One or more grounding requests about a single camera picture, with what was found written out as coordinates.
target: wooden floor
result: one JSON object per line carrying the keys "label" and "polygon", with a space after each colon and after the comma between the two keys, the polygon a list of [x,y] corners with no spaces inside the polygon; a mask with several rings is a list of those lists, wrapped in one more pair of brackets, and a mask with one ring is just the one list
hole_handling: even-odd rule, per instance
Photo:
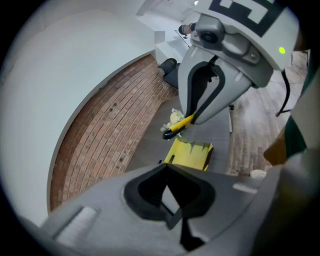
{"label": "wooden floor", "polygon": [[[307,55],[293,53],[293,63],[285,71],[291,94],[285,109],[295,106],[307,74]],[[263,153],[285,126],[290,113],[276,117],[282,106],[286,88],[280,72],[275,71],[266,88],[250,88],[234,102],[231,111],[232,133],[227,174],[249,175],[255,169],[267,171],[271,165]]]}

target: gray floor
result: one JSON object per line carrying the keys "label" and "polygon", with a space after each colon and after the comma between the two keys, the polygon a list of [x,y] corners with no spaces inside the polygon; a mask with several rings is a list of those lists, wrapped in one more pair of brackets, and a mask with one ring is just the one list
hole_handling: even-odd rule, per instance
{"label": "gray floor", "polygon": [[[161,104],[149,127],[138,144],[127,168],[132,171],[137,168],[154,165],[167,156],[174,139],[162,139],[160,128],[170,121],[172,108],[181,110],[178,97]],[[208,171],[224,174],[229,158],[229,109],[225,108],[219,114],[201,125],[189,125],[182,137],[189,142],[212,143],[213,153]]]}

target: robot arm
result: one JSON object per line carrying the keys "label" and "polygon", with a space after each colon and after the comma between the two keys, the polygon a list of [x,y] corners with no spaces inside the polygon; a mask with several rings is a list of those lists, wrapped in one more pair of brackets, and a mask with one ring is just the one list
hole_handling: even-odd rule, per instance
{"label": "robot arm", "polygon": [[[202,0],[192,47],[178,70],[182,111],[202,124],[250,87],[265,87],[294,49],[299,22],[288,8],[268,0]],[[217,76],[212,90],[208,80]]]}

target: white crumpled object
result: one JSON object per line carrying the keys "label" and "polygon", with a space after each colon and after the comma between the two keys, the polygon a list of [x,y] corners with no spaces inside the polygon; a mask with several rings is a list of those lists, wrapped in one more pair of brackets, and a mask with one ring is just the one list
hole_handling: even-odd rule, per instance
{"label": "white crumpled object", "polygon": [[165,132],[167,130],[170,129],[171,126],[175,125],[176,123],[180,122],[181,120],[183,120],[185,118],[184,114],[182,114],[182,112],[180,110],[177,109],[172,109],[171,110],[171,115],[170,115],[170,122],[168,122],[167,124],[164,124],[161,128],[160,131],[161,132]]}

